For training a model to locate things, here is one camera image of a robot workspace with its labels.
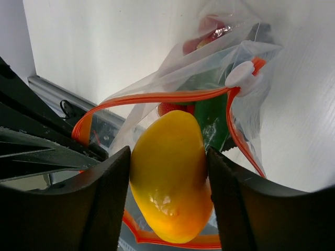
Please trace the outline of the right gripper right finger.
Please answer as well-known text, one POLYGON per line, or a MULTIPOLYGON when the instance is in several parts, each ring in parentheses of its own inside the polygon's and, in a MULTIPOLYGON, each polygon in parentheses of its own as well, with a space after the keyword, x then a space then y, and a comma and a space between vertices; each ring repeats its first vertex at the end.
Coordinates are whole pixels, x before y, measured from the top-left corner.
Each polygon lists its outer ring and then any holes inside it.
POLYGON ((334 250, 334 186, 288 188, 207 152, 223 250, 334 250))

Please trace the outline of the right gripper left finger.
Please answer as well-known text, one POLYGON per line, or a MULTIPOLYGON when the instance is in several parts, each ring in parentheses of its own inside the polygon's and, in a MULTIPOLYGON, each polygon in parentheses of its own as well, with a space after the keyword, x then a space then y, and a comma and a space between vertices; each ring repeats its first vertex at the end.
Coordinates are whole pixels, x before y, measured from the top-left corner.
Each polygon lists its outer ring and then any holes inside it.
POLYGON ((45 190, 1 186, 1 250, 116 250, 129 147, 45 190))

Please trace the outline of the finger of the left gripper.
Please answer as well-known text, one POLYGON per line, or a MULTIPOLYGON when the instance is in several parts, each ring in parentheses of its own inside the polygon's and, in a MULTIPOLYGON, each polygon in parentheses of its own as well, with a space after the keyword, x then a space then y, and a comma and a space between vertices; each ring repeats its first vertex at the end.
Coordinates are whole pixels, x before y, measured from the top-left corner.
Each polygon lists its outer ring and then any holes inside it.
POLYGON ((1 181, 87 170, 108 158, 71 139, 72 127, 1 60, 1 181))

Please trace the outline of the yellow bell pepper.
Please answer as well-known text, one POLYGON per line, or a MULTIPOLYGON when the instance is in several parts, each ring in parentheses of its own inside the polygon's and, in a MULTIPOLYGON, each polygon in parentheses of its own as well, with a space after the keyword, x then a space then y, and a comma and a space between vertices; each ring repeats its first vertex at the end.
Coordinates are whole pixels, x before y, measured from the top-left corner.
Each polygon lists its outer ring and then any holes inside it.
POLYGON ((144 131, 131 153, 130 189, 162 240, 184 244, 204 229, 213 203, 203 137, 193 115, 174 110, 144 131))

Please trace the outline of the clear orange zip top bag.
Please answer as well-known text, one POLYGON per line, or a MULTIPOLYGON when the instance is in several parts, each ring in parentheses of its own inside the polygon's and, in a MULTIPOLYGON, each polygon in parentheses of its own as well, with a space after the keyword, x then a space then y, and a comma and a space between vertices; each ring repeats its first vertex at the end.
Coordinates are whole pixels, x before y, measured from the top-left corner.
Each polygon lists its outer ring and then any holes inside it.
POLYGON ((93 120, 131 107, 108 147, 111 153, 131 149, 122 221, 138 244, 221 247, 205 154, 236 147, 265 177, 260 110, 271 86, 270 62, 281 48, 270 24, 239 1, 209 1, 156 72, 75 125, 73 139, 100 143, 103 131, 93 120))

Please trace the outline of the red cherry tomato bunch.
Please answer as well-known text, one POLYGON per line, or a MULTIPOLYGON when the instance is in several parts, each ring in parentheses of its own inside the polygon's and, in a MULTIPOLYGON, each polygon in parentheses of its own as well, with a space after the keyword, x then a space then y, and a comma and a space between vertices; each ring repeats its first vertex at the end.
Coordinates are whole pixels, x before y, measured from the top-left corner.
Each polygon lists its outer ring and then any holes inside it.
MULTIPOLYGON (((197 49, 215 41, 227 32, 227 26, 219 19, 218 15, 209 14, 201 19, 198 25, 199 36, 184 42, 182 46, 183 55, 186 56, 197 49)), ((192 115, 195 112, 195 103, 160 103, 157 107, 159 117, 173 110, 186 111, 192 115)))

